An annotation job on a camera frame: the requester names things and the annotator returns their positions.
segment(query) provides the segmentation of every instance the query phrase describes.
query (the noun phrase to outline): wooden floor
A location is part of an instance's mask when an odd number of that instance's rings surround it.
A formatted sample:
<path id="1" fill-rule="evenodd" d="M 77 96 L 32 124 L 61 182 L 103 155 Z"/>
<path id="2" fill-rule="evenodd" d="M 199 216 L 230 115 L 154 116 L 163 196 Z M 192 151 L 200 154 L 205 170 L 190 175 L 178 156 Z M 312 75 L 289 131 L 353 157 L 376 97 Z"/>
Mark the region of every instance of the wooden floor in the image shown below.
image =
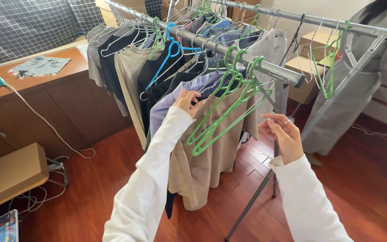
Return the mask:
<path id="1" fill-rule="evenodd" d="M 308 114 L 302 108 L 295 123 L 303 126 Z M 45 202 L 35 212 L 25 213 L 20 241 L 100 241 L 113 197 L 143 154 L 136 136 L 131 127 L 94 145 L 93 159 L 76 155 L 65 161 L 71 184 L 63 195 Z M 236 156 L 235 170 L 223 174 L 219 186 L 210 189 L 207 205 L 189 212 L 178 197 L 173 217 L 168 220 L 163 214 L 155 241 L 222 242 L 268 172 L 262 163 L 268 156 L 273 156 L 273 141 L 263 134 L 260 140 L 243 145 Z M 387 242 L 387 140 L 351 129 L 331 154 L 320 160 L 324 166 L 314 171 L 348 234 L 357 242 Z M 52 173 L 53 179 L 61 179 L 57 176 Z M 45 187 L 48 197 L 62 190 L 50 183 Z M 33 194 L 43 196 L 41 190 Z M 292 241 L 281 196 L 272 199 L 271 195 L 268 186 L 231 241 Z M 22 209 L 25 203 L 17 199 L 13 207 Z"/>

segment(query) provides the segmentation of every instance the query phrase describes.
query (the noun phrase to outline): black grid panel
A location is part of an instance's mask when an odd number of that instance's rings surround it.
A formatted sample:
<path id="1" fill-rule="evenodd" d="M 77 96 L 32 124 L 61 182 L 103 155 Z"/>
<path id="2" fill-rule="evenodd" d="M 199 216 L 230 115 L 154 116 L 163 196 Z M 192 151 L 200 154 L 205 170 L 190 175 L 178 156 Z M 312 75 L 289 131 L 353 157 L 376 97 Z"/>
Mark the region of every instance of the black grid panel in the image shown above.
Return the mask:
<path id="1" fill-rule="evenodd" d="M 0 0 L 0 63 L 75 39 L 76 25 L 65 0 Z"/>
<path id="2" fill-rule="evenodd" d="M 161 18 L 161 4 L 162 0 L 145 0 L 147 14 L 154 18 Z"/>
<path id="3" fill-rule="evenodd" d="M 68 0 L 68 3 L 85 35 L 99 24 L 104 23 L 101 11 L 95 5 L 95 0 Z"/>

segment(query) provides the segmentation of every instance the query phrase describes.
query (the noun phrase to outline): long dark hair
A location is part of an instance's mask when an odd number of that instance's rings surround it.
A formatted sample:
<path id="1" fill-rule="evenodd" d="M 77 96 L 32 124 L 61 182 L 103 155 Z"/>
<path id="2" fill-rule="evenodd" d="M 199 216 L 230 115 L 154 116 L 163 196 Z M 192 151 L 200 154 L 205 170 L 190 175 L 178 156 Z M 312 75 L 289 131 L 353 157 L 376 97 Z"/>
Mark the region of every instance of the long dark hair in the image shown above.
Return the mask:
<path id="1" fill-rule="evenodd" d="M 364 17 L 364 19 L 360 22 L 360 24 L 368 25 L 371 20 L 379 17 L 380 14 L 386 11 L 387 0 L 375 0 L 364 8 L 364 12 L 361 15 L 361 17 Z"/>

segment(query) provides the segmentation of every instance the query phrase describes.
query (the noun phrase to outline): forearm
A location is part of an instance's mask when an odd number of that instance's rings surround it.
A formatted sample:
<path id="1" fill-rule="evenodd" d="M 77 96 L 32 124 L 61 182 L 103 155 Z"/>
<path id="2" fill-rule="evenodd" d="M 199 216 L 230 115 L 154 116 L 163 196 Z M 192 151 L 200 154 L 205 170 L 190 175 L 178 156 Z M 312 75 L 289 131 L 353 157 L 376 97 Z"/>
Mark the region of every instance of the forearm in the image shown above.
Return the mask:
<path id="1" fill-rule="evenodd" d="M 153 241 L 166 202 L 170 153 L 192 122 L 181 108 L 169 109 L 147 152 L 137 162 L 137 170 L 114 197 L 104 242 Z"/>
<path id="2" fill-rule="evenodd" d="M 283 165 L 281 156 L 271 162 L 283 200 L 283 210 L 294 240 L 351 242 L 322 184 L 305 156 Z"/>

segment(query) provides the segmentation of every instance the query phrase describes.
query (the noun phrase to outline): white cord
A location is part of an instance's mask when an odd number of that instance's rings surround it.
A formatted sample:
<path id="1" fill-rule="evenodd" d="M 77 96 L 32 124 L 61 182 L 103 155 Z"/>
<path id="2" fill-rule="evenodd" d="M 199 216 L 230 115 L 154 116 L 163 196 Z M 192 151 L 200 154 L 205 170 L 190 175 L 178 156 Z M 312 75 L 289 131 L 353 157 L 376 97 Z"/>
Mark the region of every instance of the white cord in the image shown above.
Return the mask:
<path id="1" fill-rule="evenodd" d="M 83 158 L 86 158 L 86 159 L 91 159 L 91 158 L 93 158 L 94 156 L 95 156 L 95 150 L 94 149 L 92 149 L 92 148 L 88 148 L 88 149 L 83 149 L 83 150 L 89 150 L 89 149 L 91 149 L 91 150 L 93 150 L 93 156 L 91 156 L 91 157 L 85 157 L 85 156 L 83 156 L 82 154 L 80 154 L 80 152 L 78 152 L 78 151 L 76 151 L 76 150 L 74 150 L 67 142 L 65 142 L 65 140 L 64 139 L 62 139 L 62 137 L 58 134 L 58 132 L 56 131 L 56 129 L 45 119 L 45 118 L 43 118 L 39 113 L 37 113 L 27 102 L 26 102 L 26 100 L 22 97 L 22 96 L 20 96 L 20 94 L 16 91 L 16 89 L 14 89 L 12 86 L 10 86 L 10 85 L 7 85 L 9 88 L 11 88 L 11 89 L 13 89 L 13 91 L 17 94 L 17 96 L 19 96 L 20 97 L 20 99 L 22 99 L 22 101 L 35 113 L 35 114 L 37 114 L 38 115 L 38 117 L 40 117 L 41 119 L 43 119 L 45 122 L 46 122 L 46 124 L 48 124 L 52 129 L 53 129 L 53 131 L 55 131 L 55 133 L 56 133 L 56 135 L 59 137 L 59 139 L 61 139 L 62 140 L 62 142 L 64 142 L 65 143 L 65 145 L 67 145 L 68 146 L 68 148 L 70 148 L 72 151 L 75 151 L 76 153 L 78 153 L 81 157 L 83 157 Z"/>
<path id="2" fill-rule="evenodd" d="M 355 127 L 352 125 L 352 129 L 357 129 L 357 130 L 362 130 L 366 135 L 375 135 L 375 134 L 378 134 L 378 135 L 382 135 L 382 136 L 385 136 L 387 137 L 387 134 L 381 134 L 381 133 L 377 133 L 377 132 L 373 132 L 373 133 L 368 133 L 366 130 L 363 130 L 361 128 L 358 128 L 358 127 Z"/>
<path id="3" fill-rule="evenodd" d="M 51 171 L 51 172 L 60 173 L 60 174 L 62 174 L 62 175 L 64 176 L 64 178 L 65 178 L 65 175 L 64 175 L 62 172 L 59 172 L 59 171 Z M 27 195 L 27 196 L 24 195 L 24 194 L 21 194 L 20 196 L 15 197 L 15 198 L 19 198 L 19 199 L 28 199 L 28 208 L 27 208 L 26 210 L 22 211 L 22 212 L 19 212 L 19 214 L 24 213 L 24 212 L 34 212 L 34 211 L 37 210 L 41 205 L 43 205 L 43 203 L 44 203 L 45 201 L 49 201 L 49 200 L 51 200 L 51 199 L 54 199 L 54 198 L 56 198 L 56 197 L 62 195 L 62 194 L 65 192 L 65 189 L 66 189 L 66 187 L 64 187 L 64 189 L 62 190 L 62 192 L 61 192 L 60 194 L 58 194 L 58 195 L 56 195 L 56 196 L 54 196 L 54 197 L 51 197 L 51 198 L 49 198 L 49 199 L 46 199 L 46 197 L 47 197 L 47 190 L 44 189 L 44 188 L 42 188 L 41 186 L 38 186 L 38 187 L 40 187 L 41 189 L 44 190 L 44 198 L 43 198 L 42 201 L 38 201 L 37 198 L 36 198 L 35 196 L 31 196 L 31 195 L 30 195 L 30 191 L 28 191 L 28 195 Z M 8 206 L 8 211 L 11 211 L 11 204 L 13 203 L 13 200 L 14 200 L 15 198 L 11 199 L 10 204 L 9 204 L 9 206 Z"/>

